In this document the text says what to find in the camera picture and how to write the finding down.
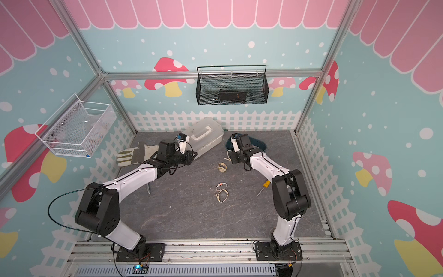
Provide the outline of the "white orange watch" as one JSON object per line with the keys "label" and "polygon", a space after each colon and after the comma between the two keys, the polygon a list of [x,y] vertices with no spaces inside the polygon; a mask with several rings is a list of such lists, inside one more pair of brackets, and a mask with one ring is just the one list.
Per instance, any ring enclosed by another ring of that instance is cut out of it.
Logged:
{"label": "white orange watch", "polygon": [[217,191],[225,190],[225,189],[227,189],[227,183],[225,183],[225,182],[219,183],[216,186],[216,190]]}

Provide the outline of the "beige watch lowest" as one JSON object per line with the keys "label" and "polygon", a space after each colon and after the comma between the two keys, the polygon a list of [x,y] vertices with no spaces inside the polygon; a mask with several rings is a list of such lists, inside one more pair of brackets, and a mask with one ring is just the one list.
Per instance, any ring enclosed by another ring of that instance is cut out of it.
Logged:
{"label": "beige watch lowest", "polygon": [[229,192],[227,189],[218,190],[215,193],[215,197],[216,197],[218,203],[224,203],[229,197]]}

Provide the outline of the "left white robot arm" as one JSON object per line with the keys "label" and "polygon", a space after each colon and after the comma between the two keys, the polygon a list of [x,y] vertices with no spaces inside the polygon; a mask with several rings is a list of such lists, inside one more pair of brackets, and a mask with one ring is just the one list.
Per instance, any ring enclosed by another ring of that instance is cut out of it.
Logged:
{"label": "left white robot arm", "polygon": [[89,184],[75,222],[127,250],[139,250],[144,237],[121,220],[120,203],[144,185],[191,165],[197,152],[187,150],[189,145],[189,138],[180,133],[174,140],[161,141],[158,151],[131,172],[104,184]]}

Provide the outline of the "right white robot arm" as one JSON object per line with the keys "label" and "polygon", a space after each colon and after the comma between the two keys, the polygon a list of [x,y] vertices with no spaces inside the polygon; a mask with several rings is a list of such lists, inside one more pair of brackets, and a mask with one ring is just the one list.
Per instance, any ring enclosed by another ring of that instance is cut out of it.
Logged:
{"label": "right white robot arm", "polygon": [[244,170],[256,170],[271,182],[273,205],[278,221],[269,243],[271,254],[278,260],[289,259],[301,250],[295,231],[311,207],[311,198],[300,170],[289,170],[272,160],[253,145],[247,134],[230,137],[233,150],[228,153],[232,164],[243,163]]}

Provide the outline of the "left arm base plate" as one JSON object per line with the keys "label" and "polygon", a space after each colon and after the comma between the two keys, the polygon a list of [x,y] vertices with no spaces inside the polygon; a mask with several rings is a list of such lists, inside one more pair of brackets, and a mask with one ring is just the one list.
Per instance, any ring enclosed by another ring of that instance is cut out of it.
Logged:
{"label": "left arm base plate", "polygon": [[121,248],[118,251],[116,262],[161,262],[165,253],[166,244],[142,243],[133,250]]}

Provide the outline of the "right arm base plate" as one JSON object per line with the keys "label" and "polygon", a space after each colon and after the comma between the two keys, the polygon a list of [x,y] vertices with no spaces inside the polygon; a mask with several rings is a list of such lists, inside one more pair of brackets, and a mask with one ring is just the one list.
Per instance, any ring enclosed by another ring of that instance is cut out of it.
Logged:
{"label": "right arm base plate", "polygon": [[256,253],[258,261],[282,260],[298,262],[303,260],[301,245],[293,241],[285,246],[278,245],[277,242],[259,242],[253,243],[253,250]]}

